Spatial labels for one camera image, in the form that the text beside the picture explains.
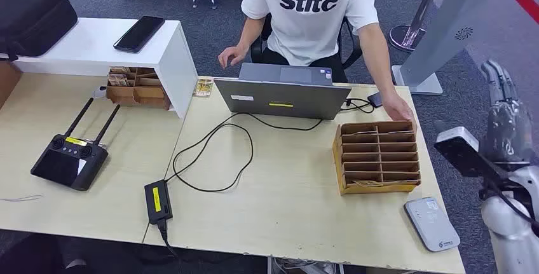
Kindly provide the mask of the person's left hand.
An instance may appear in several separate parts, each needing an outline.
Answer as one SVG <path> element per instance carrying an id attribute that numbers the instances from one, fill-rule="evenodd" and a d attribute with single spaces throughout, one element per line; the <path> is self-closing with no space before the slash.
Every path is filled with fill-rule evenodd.
<path id="1" fill-rule="evenodd" d="M 413 111 L 397 93 L 382 94 L 382 106 L 394 121 L 414 121 Z"/>

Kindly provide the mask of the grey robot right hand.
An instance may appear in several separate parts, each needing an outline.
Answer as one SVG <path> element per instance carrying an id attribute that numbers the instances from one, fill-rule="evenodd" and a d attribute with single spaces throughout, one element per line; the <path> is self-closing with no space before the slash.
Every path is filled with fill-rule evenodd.
<path id="1" fill-rule="evenodd" d="M 487 130 L 479 151 L 499 165 L 529 165 L 535 152 L 531 118 L 508 71 L 494 60 L 481 65 L 489 87 Z"/>

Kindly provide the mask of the person's right hand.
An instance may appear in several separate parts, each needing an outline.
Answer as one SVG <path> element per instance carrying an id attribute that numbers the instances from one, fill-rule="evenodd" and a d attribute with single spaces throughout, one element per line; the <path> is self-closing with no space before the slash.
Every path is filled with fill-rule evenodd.
<path id="1" fill-rule="evenodd" d="M 248 50 L 249 47 L 243 45 L 227 47 L 217 57 L 219 64 L 223 69 L 234 66 L 245 59 Z"/>

